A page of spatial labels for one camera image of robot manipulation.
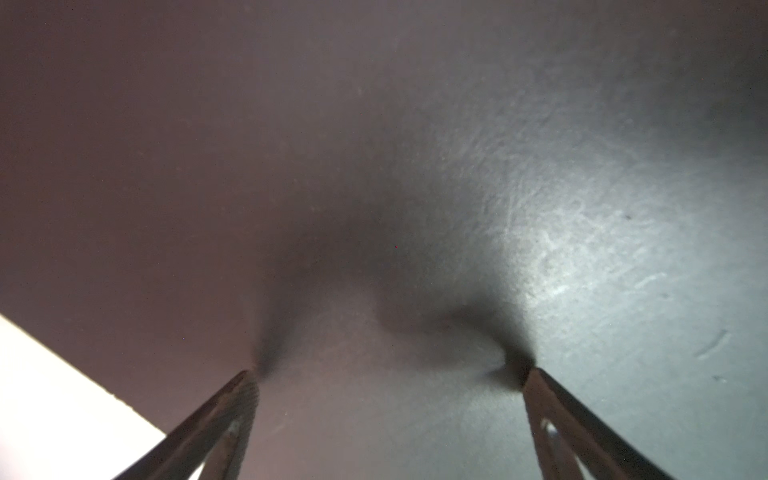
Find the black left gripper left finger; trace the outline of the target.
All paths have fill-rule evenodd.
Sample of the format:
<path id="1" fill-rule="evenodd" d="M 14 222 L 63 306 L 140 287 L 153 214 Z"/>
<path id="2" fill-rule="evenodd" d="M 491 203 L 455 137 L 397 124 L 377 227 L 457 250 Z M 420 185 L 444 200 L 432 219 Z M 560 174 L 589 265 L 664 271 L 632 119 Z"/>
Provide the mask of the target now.
<path id="1" fill-rule="evenodd" d="M 182 421 L 117 480 L 236 480 L 248 447 L 259 389 L 243 370 Z"/>

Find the teal clip folder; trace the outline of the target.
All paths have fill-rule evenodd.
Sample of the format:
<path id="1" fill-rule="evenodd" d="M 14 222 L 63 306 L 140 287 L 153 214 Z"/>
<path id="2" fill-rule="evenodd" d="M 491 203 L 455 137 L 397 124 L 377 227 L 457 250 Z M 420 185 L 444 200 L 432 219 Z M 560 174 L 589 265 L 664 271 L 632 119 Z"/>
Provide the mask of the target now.
<path id="1" fill-rule="evenodd" d="M 767 475 L 763 1 L 5 1 L 1 311 L 246 479 L 536 479 L 545 369 Z"/>

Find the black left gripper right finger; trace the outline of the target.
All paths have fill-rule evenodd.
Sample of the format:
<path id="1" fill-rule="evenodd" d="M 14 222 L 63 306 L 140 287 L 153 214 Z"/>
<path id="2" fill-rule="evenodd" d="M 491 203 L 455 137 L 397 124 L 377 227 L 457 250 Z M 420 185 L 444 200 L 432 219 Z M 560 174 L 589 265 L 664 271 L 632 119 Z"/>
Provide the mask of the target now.
<path id="1" fill-rule="evenodd" d="M 545 370 L 531 369 L 523 397 L 544 479 L 669 479 Z"/>

